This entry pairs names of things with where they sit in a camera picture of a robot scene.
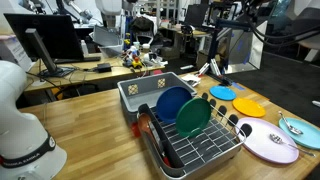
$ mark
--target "gray plastic bin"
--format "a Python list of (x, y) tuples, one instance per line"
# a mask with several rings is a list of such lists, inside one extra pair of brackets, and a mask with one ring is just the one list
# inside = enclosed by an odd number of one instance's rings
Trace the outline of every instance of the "gray plastic bin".
[(173, 72), (120, 81), (117, 85), (122, 110), (129, 125), (137, 121), (140, 105), (148, 104), (152, 111), (155, 111), (158, 98), (169, 87), (181, 86), (186, 88), (192, 96), (197, 94), (195, 89)]

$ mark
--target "dish rack frame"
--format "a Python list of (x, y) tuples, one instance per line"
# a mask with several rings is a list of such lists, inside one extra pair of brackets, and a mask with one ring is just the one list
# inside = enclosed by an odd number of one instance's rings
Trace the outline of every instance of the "dish rack frame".
[(153, 112), (147, 104), (139, 107), (139, 114), (146, 113), (151, 117), (151, 122), (159, 134), (164, 151), (171, 162), (172, 167), (163, 162), (152, 139), (147, 133), (141, 131), (153, 163), (159, 174), (165, 179), (199, 178), (199, 174), (208, 173), (213, 167), (233, 158), (240, 151), (247, 136), (250, 135), (250, 127), (249, 129), (247, 126), (237, 127), (237, 116), (230, 115), (229, 118), (233, 116), (230, 120), (226, 117), (226, 107), (216, 108), (215, 101), (214, 103), (211, 101), (211, 118), (201, 133), (194, 137), (180, 136), (175, 128), (175, 123), (162, 122), (156, 112)]

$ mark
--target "wooden workbench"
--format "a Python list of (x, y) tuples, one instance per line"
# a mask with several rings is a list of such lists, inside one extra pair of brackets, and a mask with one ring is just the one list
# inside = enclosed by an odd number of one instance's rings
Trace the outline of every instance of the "wooden workbench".
[[(63, 78), (47, 78), (52, 83), (54, 83), (56, 86), (69, 86), (69, 85), (75, 85), (75, 84), (81, 84), (84, 82), (92, 82), (92, 81), (98, 81), (103, 80), (107, 78), (115, 78), (119, 76), (126, 76), (133, 74), (131, 70), (127, 67), (124, 67), (122, 65), (122, 59), (119, 57), (115, 58), (103, 58), (101, 53), (97, 54), (90, 54), (89, 56), (101, 56), (100, 61), (95, 62), (84, 62), (84, 63), (73, 63), (73, 64), (59, 64), (60, 67), (76, 67), (80, 69), (91, 69), (97, 67), (97, 64), (101, 63), (110, 63), (112, 66), (111, 72), (104, 72), (104, 73), (96, 73), (96, 72), (84, 72), (81, 70), (76, 70), (73, 73), (70, 73), (69, 75), (63, 77)], [(159, 67), (143, 67), (141, 69), (142, 72), (144, 71), (153, 71), (156, 69), (163, 69), (164, 66)], [(46, 69), (43, 63), (41, 63), (41, 70)], [(37, 64), (35, 64), (29, 71), (29, 73), (32, 74), (38, 74), (39, 73), (39, 61)], [(43, 89), (49, 89), (53, 88), (54, 86), (48, 82), (46, 82), (43, 85), (40, 86), (33, 86), (32, 83), (35, 81), (38, 81), (39, 78), (28, 75), (27, 84), (28, 87), (25, 89), (24, 92), (30, 92), (30, 91), (36, 91), (36, 90), (43, 90)]]
[[(209, 93), (209, 88), (217, 83), (204, 76), (196, 90), (199, 95)], [(262, 105), (266, 109), (263, 119), (273, 124), (278, 123), (279, 110), (287, 116), (299, 118), (248, 88), (242, 91), (231, 88), (238, 97), (255, 100)], [(217, 106), (222, 104), (228, 108), (227, 114), (245, 117), (233, 109), (231, 101), (217, 100)], [(21, 111), (35, 114), (68, 154), (65, 166), (54, 179), (159, 178), (142, 139), (133, 136), (124, 119), (117, 89), (28, 107)], [(241, 148), (233, 159), (215, 167), (209, 174), (199, 174), (199, 178), (303, 179), (320, 161), (319, 151), (310, 152), (317, 157), (300, 154), (294, 163), (279, 165), (264, 161)]]

